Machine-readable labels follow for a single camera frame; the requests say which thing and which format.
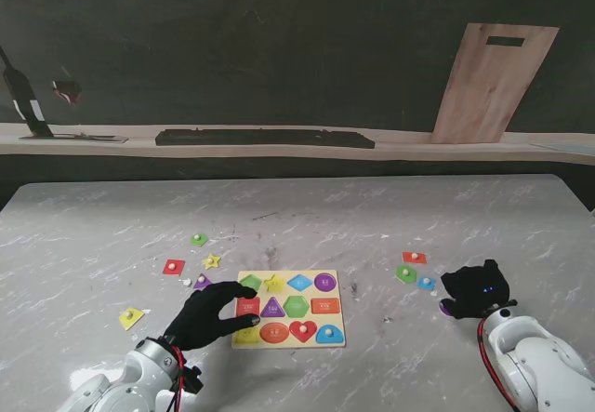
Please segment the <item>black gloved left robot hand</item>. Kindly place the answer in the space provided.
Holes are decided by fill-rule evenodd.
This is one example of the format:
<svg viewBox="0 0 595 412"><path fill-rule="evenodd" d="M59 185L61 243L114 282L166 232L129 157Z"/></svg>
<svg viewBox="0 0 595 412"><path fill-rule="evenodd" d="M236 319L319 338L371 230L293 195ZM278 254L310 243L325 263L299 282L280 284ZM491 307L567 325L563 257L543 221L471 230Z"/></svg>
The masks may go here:
<svg viewBox="0 0 595 412"><path fill-rule="evenodd" d="M176 318L165 330L162 340L180 351L201 349L219 338L256 326L254 313L220 319L221 310L235 299L254 299L257 291L238 282L220 282L193 292Z"/></svg>

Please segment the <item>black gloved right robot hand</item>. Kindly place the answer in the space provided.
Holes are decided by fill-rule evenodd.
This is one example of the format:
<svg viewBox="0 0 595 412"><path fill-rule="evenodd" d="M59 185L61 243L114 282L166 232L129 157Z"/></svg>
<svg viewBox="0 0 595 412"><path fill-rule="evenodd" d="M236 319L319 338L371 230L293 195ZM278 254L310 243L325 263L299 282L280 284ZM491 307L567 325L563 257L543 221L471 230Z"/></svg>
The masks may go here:
<svg viewBox="0 0 595 412"><path fill-rule="evenodd" d="M494 305L510 300L509 283L494 259L486 259L481 266L446 272L441 281L448 294L440 301L441 311L455 319L481 319Z"/></svg>

